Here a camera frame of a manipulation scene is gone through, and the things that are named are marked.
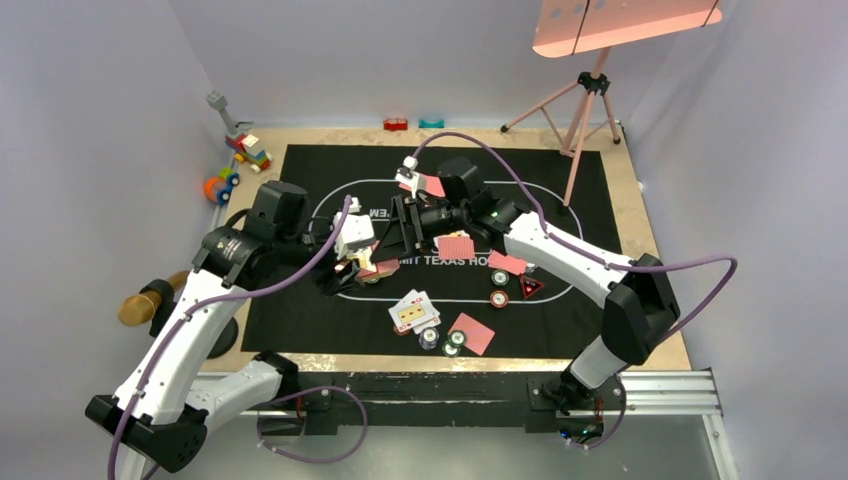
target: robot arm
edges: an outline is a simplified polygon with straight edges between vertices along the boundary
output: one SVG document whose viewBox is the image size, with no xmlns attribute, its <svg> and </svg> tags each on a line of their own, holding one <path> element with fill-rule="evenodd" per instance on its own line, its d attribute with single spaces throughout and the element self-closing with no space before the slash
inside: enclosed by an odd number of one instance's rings
<svg viewBox="0 0 848 480">
<path fill-rule="evenodd" d="M 411 176 L 406 162 L 398 174 Z M 591 406 L 594 392 L 629 364 L 643 364 L 680 315 L 666 274 L 617 271 L 555 242 L 526 206 L 494 198 L 477 167 L 459 158 L 439 167 L 445 198 L 396 196 L 388 228 L 372 254 L 374 261 L 406 258 L 432 248 L 435 237 L 465 230 L 491 248 L 535 263 L 574 285 L 603 309 L 601 334 L 560 375 L 546 396 L 568 409 Z M 549 233 L 608 264 L 659 266 L 651 255 L 638 260 L 599 249 L 553 225 Z"/>
<path fill-rule="evenodd" d="M 283 263 L 301 266 L 329 239 L 325 233 L 307 232 L 311 209 L 306 192 L 283 182 L 267 182 L 257 193 L 253 207 L 245 216 L 241 230 L 234 223 L 207 234 L 193 260 L 181 298 L 170 304 L 171 312 L 153 346 L 130 377 L 114 395 L 97 395 L 85 414 L 115 435 L 119 419 L 138 394 L 121 437 L 132 449 L 128 452 L 119 478 L 142 476 L 145 458 L 169 472 L 185 467 L 197 454 L 206 436 L 247 408 L 301 389 L 297 366 L 274 353 L 257 355 L 242 370 L 206 389 L 191 389 L 197 372 L 227 322 L 245 299 L 218 302 L 185 316 L 186 309 L 199 301 L 221 295 L 243 294 Z M 367 235 L 368 217 L 350 216 L 345 222 L 344 241 L 336 243 L 339 255 L 357 248 Z M 356 262 L 339 265 L 337 253 L 328 251 L 310 272 L 319 290 L 332 295 L 359 285 Z M 167 348 L 160 349 L 170 337 Z M 154 359 L 155 363 L 143 392 L 136 392 L 140 376 Z"/>
</svg>

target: wooden board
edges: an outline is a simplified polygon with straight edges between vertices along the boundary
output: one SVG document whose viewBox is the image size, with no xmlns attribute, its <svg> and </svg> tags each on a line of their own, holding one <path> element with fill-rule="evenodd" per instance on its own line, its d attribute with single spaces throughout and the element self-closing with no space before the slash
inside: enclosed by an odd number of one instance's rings
<svg viewBox="0 0 848 480">
<path fill-rule="evenodd" d="M 277 180 L 282 171 L 283 159 L 289 144 L 316 145 L 400 145 L 414 147 L 439 130 L 413 129 L 387 132 L 378 129 L 254 129 L 253 133 L 265 143 L 274 155 L 268 170 L 254 174 L 247 166 L 240 166 L 241 184 L 233 190 L 228 211 L 249 208 L 259 186 L 268 180 Z M 550 130 L 511 129 L 503 134 L 496 129 L 461 129 L 458 132 L 472 135 L 495 148 L 531 148 L 558 150 L 559 145 Z M 434 145 L 467 147 L 462 139 L 448 137 Z M 586 142 L 587 150 L 601 152 L 604 171 L 610 188 L 610 199 L 615 212 L 621 246 L 625 255 L 638 257 L 642 253 L 657 255 L 648 215 L 627 151 L 626 141 L 612 143 L 608 130 L 598 132 Z M 234 372 L 244 367 L 255 352 L 241 351 L 241 336 L 247 321 L 249 301 L 235 315 L 239 323 L 236 346 L 223 356 L 208 360 L 202 371 Z M 447 358 L 406 357 L 391 355 L 328 355 L 316 353 L 286 353 L 282 355 L 296 362 L 301 371 L 382 371 L 382 372 L 434 372 L 434 371 L 560 371 L 569 360 L 564 359 L 509 359 L 509 358 Z M 689 358 L 678 333 L 660 345 L 641 370 L 689 370 Z"/>
</svg>

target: tripod stand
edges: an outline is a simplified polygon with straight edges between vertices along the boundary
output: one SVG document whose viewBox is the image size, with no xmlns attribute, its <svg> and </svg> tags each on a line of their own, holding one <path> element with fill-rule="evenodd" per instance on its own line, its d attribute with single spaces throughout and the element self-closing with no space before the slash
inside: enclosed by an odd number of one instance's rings
<svg viewBox="0 0 848 480">
<path fill-rule="evenodd" d="M 605 47 L 601 50 L 598 60 L 595 62 L 595 67 L 591 72 L 581 73 L 576 81 L 569 83 L 558 92 L 542 100 L 541 103 L 537 104 L 530 110 L 527 110 L 511 122 L 501 126 L 501 132 L 506 133 L 507 130 L 514 127 L 518 122 L 524 120 L 537 111 L 542 112 L 545 119 L 548 121 L 548 125 L 551 126 L 551 130 L 553 130 L 554 135 L 556 135 L 557 141 L 559 141 L 560 153 L 573 157 L 574 159 L 571 162 L 571 172 L 568 175 L 568 185 L 565 188 L 565 196 L 563 197 L 562 202 L 563 206 L 566 207 L 569 203 L 571 203 L 571 194 L 574 190 L 574 179 L 577 176 L 577 167 L 580 165 L 580 154 L 583 152 L 583 143 L 586 139 L 597 133 L 604 126 L 609 125 L 610 130 L 612 130 L 613 143 L 616 145 L 621 143 L 621 136 L 619 136 L 618 127 L 615 125 L 615 116 L 612 113 L 612 106 L 610 105 L 609 94 L 607 93 L 610 81 L 607 79 L 606 75 L 601 73 L 604 68 L 604 64 L 607 61 L 607 57 L 609 57 L 610 50 L 612 50 L 612 47 Z M 545 110 L 545 107 L 557 98 L 577 88 L 578 85 L 582 85 L 586 91 L 583 94 L 583 98 L 580 100 L 580 104 L 577 106 L 577 110 L 574 112 L 574 118 L 571 120 L 571 126 L 568 127 L 568 133 L 566 133 L 565 138 L 563 139 L 560 136 L 556 125 L 554 125 L 553 120 L 551 120 L 551 116 L 548 114 L 548 111 Z M 600 95 L 604 101 L 604 108 L 607 111 L 607 119 L 590 133 L 586 134 L 586 129 L 589 125 L 589 114 L 592 112 L 592 104 L 595 101 L 595 97 L 598 95 Z M 577 133 L 577 144 L 572 148 L 571 142 L 574 140 L 575 133 Z"/>
</svg>

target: green poker chip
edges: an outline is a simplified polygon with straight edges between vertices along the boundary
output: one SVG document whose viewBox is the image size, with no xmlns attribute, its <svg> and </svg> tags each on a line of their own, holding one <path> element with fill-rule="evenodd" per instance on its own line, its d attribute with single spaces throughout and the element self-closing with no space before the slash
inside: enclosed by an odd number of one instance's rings
<svg viewBox="0 0 848 480">
<path fill-rule="evenodd" d="M 448 343 L 453 344 L 457 348 L 465 345 L 465 339 L 465 332 L 462 330 L 454 330 L 448 333 Z"/>
<path fill-rule="evenodd" d="M 445 342 L 445 344 L 442 345 L 442 352 L 444 352 L 446 357 L 458 357 L 459 347 L 450 342 Z"/>
<path fill-rule="evenodd" d="M 492 272 L 492 283 L 499 287 L 503 287 L 509 283 L 509 274 L 504 270 L 495 270 Z"/>
</svg>

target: poker table mat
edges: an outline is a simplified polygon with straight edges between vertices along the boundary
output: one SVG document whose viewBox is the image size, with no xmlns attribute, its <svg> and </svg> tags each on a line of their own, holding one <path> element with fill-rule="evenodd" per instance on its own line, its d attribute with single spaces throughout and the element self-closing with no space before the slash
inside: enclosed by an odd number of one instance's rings
<svg viewBox="0 0 848 480">
<path fill-rule="evenodd" d="M 571 159 L 555 150 L 498 148 L 539 199 L 549 222 L 608 251 L 621 253 L 615 216 L 598 152 L 583 152 L 571 208 L 563 210 L 562 186 Z M 281 180 L 309 192 L 316 215 L 329 216 L 345 195 L 359 198 L 374 221 L 379 238 L 388 224 L 390 198 L 402 191 L 394 172 L 413 148 L 394 146 L 294 145 L 286 149 Z M 428 147 L 418 171 L 435 174 L 440 163 L 463 156 L 477 165 L 495 196 L 525 201 L 503 167 L 479 148 Z M 472 260 L 443 261 L 437 255 L 408 259 L 391 277 L 377 284 L 324 297 L 309 278 L 250 304 L 242 351 L 364 355 L 442 355 L 423 350 L 418 336 L 398 336 L 388 309 L 411 289 L 426 291 L 442 323 L 441 340 L 461 313 L 495 331 L 484 356 L 505 358 L 574 358 L 594 339 L 601 310 L 578 290 L 538 268 L 531 277 L 545 286 L 522 298 L 518 277 L 497 287 L 487 266 L 490 249 L 475 245 Z M 262 286 L 279 282 L 294 267 L 278 269 Z M 504 290 L 505 308 L 495 308 L 489 296 Z M 476 354 L 463 349 L 463 356 Z"/>
</svg>

